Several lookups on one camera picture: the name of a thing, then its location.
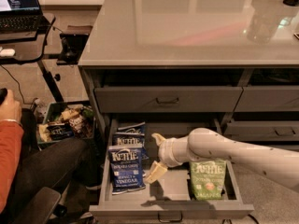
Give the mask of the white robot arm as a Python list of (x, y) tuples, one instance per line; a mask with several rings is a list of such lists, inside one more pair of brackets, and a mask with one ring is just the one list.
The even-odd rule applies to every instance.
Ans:
[(207, 128), (196, 128), (181, 138), (151, 135), (158, 147), (145, 181), (161, 178), (169, 168), (201, 159), (223, 159), (247, 166), (252, 172), (281, 186), (299, 192), (299, 153), (275, 147), (263, 147), (228, 139)]

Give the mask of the orange sleeved forearm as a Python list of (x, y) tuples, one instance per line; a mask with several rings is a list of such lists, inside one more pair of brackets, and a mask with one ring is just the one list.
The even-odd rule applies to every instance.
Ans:
[(23, 129), (12, 120), (0, 122), (0, 213), (7, 204), (8, 194), (21, 155)]

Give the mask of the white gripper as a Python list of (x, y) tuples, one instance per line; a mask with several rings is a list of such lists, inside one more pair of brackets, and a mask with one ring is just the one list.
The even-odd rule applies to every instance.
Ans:
[(145, 182), (152, 184), (162, 177), (168, 170), (180, 166), (182, 161), (180, 158), (180, 149), (184, 145), (183, 138), (164, 138), (159, 133), (153, 133), (152, 138), (159, 147), (158, 157), (160, 161), (154, 161), (149, 169), (149, 173), (145, 177)]

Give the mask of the person's hand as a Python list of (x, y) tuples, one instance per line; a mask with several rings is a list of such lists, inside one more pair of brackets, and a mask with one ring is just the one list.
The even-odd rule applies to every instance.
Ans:
[(9, 123), (21, 126), (21, 104), (15, 99), (12, 90), (7, 91), (7, 96), (0, 105), (0, 125)]

